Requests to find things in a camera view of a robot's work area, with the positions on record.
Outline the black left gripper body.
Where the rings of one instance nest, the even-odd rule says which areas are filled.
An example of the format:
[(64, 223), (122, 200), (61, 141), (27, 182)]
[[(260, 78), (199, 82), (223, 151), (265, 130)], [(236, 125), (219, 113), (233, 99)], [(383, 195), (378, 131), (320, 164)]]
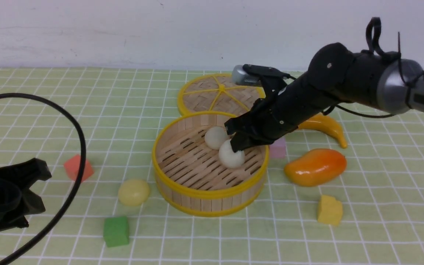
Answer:
[(0, 232), (27, 228), (27, 215), (45, 212), (42, 198), (31, 191), (31, 186), (51, 177), (47, 163), (38, 158), (0, 167)]

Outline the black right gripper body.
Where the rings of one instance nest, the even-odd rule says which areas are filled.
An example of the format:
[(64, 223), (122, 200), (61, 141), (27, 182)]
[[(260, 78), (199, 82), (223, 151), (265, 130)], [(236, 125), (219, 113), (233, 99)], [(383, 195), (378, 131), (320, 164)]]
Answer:
[(289, 84), (283, 80), (265, 79), (264, 103), (249, 115), (247, 126), (250, 146), (269, 145), (308, 119), (305, 103), (305, 83), (296, 79)]

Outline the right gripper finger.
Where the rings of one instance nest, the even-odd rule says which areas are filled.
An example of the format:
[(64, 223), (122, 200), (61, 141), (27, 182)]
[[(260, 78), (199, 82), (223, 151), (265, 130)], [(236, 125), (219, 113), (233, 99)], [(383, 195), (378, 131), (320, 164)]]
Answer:
[(230, 146), (234, 153), (256, 146), (254, 139), (247, 134), (234, 134), (230, 139)]
[(233, 135), (236, 133), (249, 134), (251, 132), (249, 115), (240, 115), (230, 118), (224, 123), (224, 126), (227, 135)]

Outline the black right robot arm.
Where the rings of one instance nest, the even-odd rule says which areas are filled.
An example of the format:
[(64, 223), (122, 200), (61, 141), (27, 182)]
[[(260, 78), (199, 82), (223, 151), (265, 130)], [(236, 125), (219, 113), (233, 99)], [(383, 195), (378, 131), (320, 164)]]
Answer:
[(362, 104), (390, 116), (411, 109), (424, 113), (424, 69), (397, 53), (387, 57), (366, 50), (353, 53), (332, 43), (316, 52), (308, 70), (287, 84), (285, 79), (290, 78), (273, 67), (235, 66), (233, 82), (262, 87), (265, 97), (225, 123), (233, 151), (270, 145), (341, 103)]

